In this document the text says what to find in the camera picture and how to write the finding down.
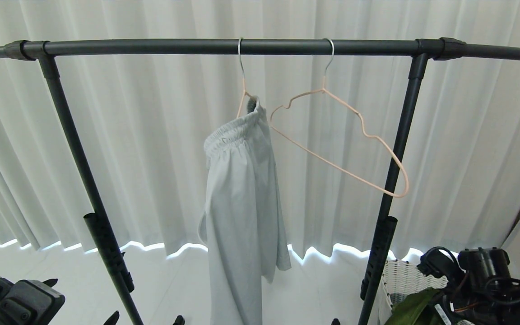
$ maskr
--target hanger hook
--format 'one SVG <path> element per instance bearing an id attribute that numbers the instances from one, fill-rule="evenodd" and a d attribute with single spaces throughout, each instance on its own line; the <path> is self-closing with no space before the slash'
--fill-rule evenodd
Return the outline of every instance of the hanger hook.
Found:
<path id="1" fill-rule="evenodd" d="M 330 61 L 328 61 L 328 64 L 326 65 L 326 68 L 324 68 L 324 76 L 326 76 L 326 72 L 328 71 L 328 67 L 332 63 L 332 60 L 334 60 L 334 43 L 332 42 L 332 39 L 325 38 L 327 41 L 330 42 L 330 45 L 332 46 L 332 55 L 330 56 Z"/>
<path id="2" fill-rule="evenodd" d="M 240 45 L 242 44 L 242 40 L 242 37 L 240 37 L 238 40 L 238 59 L 240 60 L 240 69 L 242 69 L 242 78 L 246 78 L 246 75 L 244 74 L 244 65 L 242 64 L 242 53 L 240 52 Z"/>

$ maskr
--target clothes hanger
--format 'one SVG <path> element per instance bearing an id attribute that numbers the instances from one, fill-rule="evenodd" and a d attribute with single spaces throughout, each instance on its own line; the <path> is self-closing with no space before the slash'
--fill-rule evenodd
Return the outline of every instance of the clothes hanger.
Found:
<path id="1" fill-rule="evenodd" d="M 240 113 L 242 112 L 242 105 L 244 103 L 244 98 L 248 96 L 248 98 L 252 99 L 255 102 L 258 102 L 258 97 L 251 95 L 246 90 L 246 75 L 244 74 L 244 65 L 242 64 L 242 55 L 240 53 L 240 45 L 242 44 L 243 38 L 240 38 L 238 40 L 238 58 L 240 60 L 240 69 L 242 70 L 242 98 L 240 98 L 240 105 L 238 106 L 238 113 L 236 115 L 236 118 L 240 117 Z"/>
<path id="2" fill-rule="evenodd" d="M 324 69 L 324 77 L 322 78 L 322 88 L 316 89 L 316 90 L 312 90 L 312 91 L 308 91 L 307 93 L 302 93 L 300 95 L 294 96 L 294 97 L 292 97 L 292 99 L 290 99 L 290 101 L 288 102 L 287 106 L 280 105 L 279 107 L 276 107 L 276 109 L 274 109 L 272 114 L 270 114 L 270 121 L 269 121 L 270 127 L 274 131 L 276 131 L 280 135 L 282 135 L 284 138 L 286 138 L 287 140 L 289 140 L 290 142 L 292 142 L 293 144 L 298 146 L 299 148 L 305 150 L 309 154 L 311 154 L 314 157 L 324 161 L 326 164 L 329 164 L 330 166 L 338 169 L 339 171 L 341 171 L 341 172 L 343 172 L 343 173 L 345 173 L 345 174 L 347 174 L 347 175 L 349 175 L 349 176 L 351 176 L 351 177 L 353 177 L 355 179 L 358 179 L 359 181 L 362 181 L 363 183 L 365 183 L 367 185 L 370 185 L 370 186 L 374 187 L 375 189 L 381 191 L 382 193 L 390 195 L 391 197 L 395 197 L 395 198 L 404 197 L 409 192 L 409 176 L 407 175 L 406 170 L 404 170 L 404 167 L 403 167 L 402 163 L 400 162 L 400 160 L 398 159 L 398 157 L 396 156 L 396 154 L 392 151 L 392 149 L 390 149 L 390 146 L 388 146 L 388 144 L 386 144 L 386 142 L 384 142 L 384 140 L 382 140 L 382 138 L 380 138 L 377 135 L 369 135 L 365 131 L 365 121 L 364 121 L 364 119 L 362 117 L 362 114 L 359 111 L 357 111 L 351 105 L 348 105 L 348 103 L 346 103 L 342 99 L 338 98 L 336 95 L 332 94 L 330 91 L 328 91 L 326 89 L 326 71 L 328 70 L 328 66 L 330 66 L 330 64 L 332 63 L 332 60 L 334 59 L 334 43 L 332 42 L 332 40 L 330 40 L 328 38 L 327 38 L 327 40 L 330 42 L 330 45 L 332 45 L 332 56 L 330 57 L 330 61 L 328 62 L 328 64 L 326 65 L 326 68 Z M 322 93 L 322 94 L 329 95 L 330 97 L 332 97 L 332 99 L 334 99 L 335 101 L 341 103 L 347 109 L 353 111 L 358 116 L 358 118 L 361 120 L 362 133 L 364 134 L 364 136 L 367 137 L 367 138 L 370 138 L 370 139 L 378 140 L 378 142 L 380 142 L 382 144 L 382 146 L 384 146 L 384 148 L 386 148 L 386 150 L 388 150 L 388 152 L 390 153 L 390 156 L 392 156 L 392 159 L 396 162 L 396 165 L 398 165 L 398 167 L 400 168 L 400 170 L 402 171 L 403 176 L 404 176 L 404 191 L 403 191 L 402 194 L 395 194 L 395 193 L 389 192 L 389 191 L 383 189 L 382 187 L 379 187 L 378 185 L 370 183 L 369 181 L 367 181 L 367 180 L 365 180 L 365 179 L 363 179 L 361 177 L 358 177 L 357 175 L 354 175 L 353 173 L 347 171 L 346 169 L 341 168 L 338 165 L 334 164 L 333 162 L 330 162 L 329 160 L 326 160 L 325 158 L 323 158 L 323 157 L 319 156 L 318 154 L 312 152 L 311 150 L 309 150 L 308 148 L 306 148 L 302 144 L 299 144 L 297 141 L 292 140 L 287 135 L 285 135 L 284 133 L 282 133 L 281 131 L 279 131 L 277 128 L 274 127 L 274 125 L 272 124 L 272 118 L 274 116 L 274 113 L 276 113 L 276 111 L 278 111 L 278 109 L 281 109 L 281 108 L 289 109 L 290 106 L 293 104 L 293 101 L 295 99 L 301 98 L 301 97 L 304 97 L 304 96 L 308 96 L 308 95 L 312 95 L 312 94 L 317 94 L 317 93 Z"/>

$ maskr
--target tiled floor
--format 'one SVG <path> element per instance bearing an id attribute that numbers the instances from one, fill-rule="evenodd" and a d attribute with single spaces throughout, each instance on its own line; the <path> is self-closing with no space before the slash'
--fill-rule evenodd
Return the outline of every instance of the tiled floor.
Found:
<path id="1" fill-rule="evenodd" d="M 126 264 L 134 278 L 132 296 L 145 324 L 173 323 L 183 315 L 188 325 L 206 325 L 210 316 L 208 255 L 186 249 L 166 259 L 163 249 L 126 248 Z M 264 282 L 264 324 L 329 325 L 333 318 L 343 325 L 358 322 L 359 298 L 367 260 L 335 250 L 331 259 L 308 254 L 292 258 L 292 269 L 277 271 L 273 284 Z M 130 324 L 98 253 L 82 249 L 63 251 L 21 250 L 17 244 L 0 247 L 0 276 L 20 279 L 58 278 L 54 287 L 66 303 L 52 325 L 101 325 L 118 309 L 119 325 Z M 375 323 L 372 317 L 370 324 Z"/>

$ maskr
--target clothes rack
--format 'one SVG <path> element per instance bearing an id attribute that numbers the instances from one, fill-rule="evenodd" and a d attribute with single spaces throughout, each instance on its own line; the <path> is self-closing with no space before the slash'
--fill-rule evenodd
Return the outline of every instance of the clothes rack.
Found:
<path id="1" fill-rule="evenodd" d="M 123 254 L 117 249 L 114 253 L 113 231 L 103 206 L 100 193 L 93 180 L 89 163 L 81 145 L 78 132 L 68 101 L 60 81 L 55 57 L 87 56 L 98 54 L 238 54 L 238 39 L 110 39 L 94 41 L 15 41 L 0 46 L 0 58 L 12 58 L 23 61 L 39 61 L 43 76 L 47 81 L 49 92 L 60 123 L 67 138 L 70 150 L 91 201 L 95 215 L 87 218 L 103 220 L 100 227 L 103 235 L 95 233 L 89 226 L 96 241 L 97 248 L 108 269 L 118 294 L 134 325 L 141 325 L 142 319 L 134 305 L 130 292 L 133 290 L 131 277 L 126 274 L 122 259 Z M 461 57 L 495 58 L 520 61 L 520 48 L 492 45 L 468 44 L 457 39 L 441 37 L 440 39 L 416 39 L 414 41 L 364 41 L 333 40 L 334 55 L 337 56 L 410 56 L 412 62 L 409 82 L 404 97 L 398 131 L 394 144 L 394 153 L 402 161 L 407 138 L 421 82 L 427 68 L 428 60 L 450 60 Z M 326 39 L 244 39 L 241 42 L 243 55 L 330 55 L 330 43 Z M 394 160 L 391 161 L 386 176 L 385 189 L 394 192 L 398 180 L 399 169 Z M 378 212 L 377 225 L 371 245 L 367 272 L 361 285 L 361 298 L 364 300 L 359 325 L 368 323 L 374 298 L 380 284 L 382 268 L 392 242 L 397 219 L 389 216 L 392 197 L 384 194 Z"/>

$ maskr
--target woven basket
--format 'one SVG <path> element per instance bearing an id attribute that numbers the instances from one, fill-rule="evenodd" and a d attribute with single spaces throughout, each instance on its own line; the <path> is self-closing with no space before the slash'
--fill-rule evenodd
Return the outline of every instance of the woven basket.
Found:
<path id="1" fill-rule="evenodd" d="M 443 276 L 436 279 L 434 276 L 424 276 L 416 265 L 409 262 L 394 260 L 386 261 L 382 280 L 378 290 L 378 321 L 382 325 L 392 315 L 392 306 L 402 302 L 409 294 L 424 290 L 428 287 L 444 288 L 447 279 Z M 472 325 L 470 321 L 460 321 L 457 325 Z"/>

